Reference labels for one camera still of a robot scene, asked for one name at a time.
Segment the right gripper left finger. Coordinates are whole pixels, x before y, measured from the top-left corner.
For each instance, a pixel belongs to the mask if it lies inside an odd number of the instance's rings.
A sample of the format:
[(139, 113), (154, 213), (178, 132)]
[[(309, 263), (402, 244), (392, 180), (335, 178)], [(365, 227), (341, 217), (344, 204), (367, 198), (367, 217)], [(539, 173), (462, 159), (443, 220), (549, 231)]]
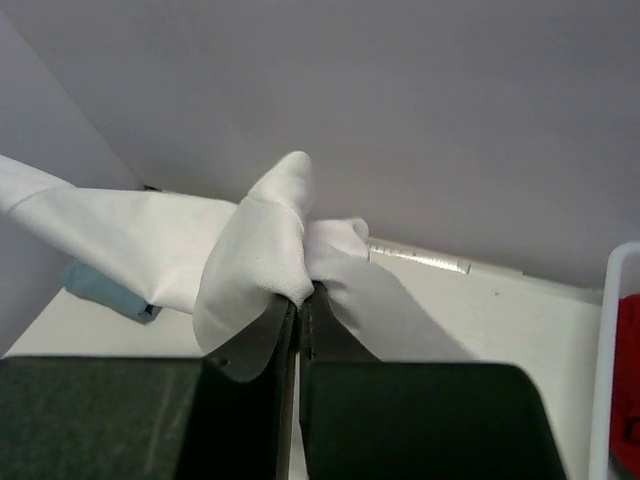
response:
[(1, 364), (5, 479), (284, 479), (295, 309), (283, 298), (199, 358)]

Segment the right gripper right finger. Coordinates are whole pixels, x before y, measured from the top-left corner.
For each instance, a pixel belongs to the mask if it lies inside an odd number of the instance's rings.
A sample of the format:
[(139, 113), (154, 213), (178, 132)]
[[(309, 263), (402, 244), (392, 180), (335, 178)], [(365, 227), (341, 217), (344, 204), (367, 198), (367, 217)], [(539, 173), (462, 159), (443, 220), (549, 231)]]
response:
[(301, 427), (312, 479), (562, 479), (539, 392), (509, 364), (385, 362), (317, 285), (299, 311)]

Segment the white t-shirt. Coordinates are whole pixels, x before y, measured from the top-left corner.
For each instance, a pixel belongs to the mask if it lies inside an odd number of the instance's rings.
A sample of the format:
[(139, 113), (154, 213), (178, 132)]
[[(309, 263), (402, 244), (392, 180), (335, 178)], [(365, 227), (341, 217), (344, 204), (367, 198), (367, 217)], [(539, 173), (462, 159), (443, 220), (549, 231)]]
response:
[(1, 210), (148, 303), (188, 313), (211, 352), (283, 296), (323, 285), (337, 319), (384, 360), (467, 362), (470, 352), (369, 258), (360, 218), (313, 220), (310, 157), (292, 152), (239, 203), (74, 186), (1, 161)]

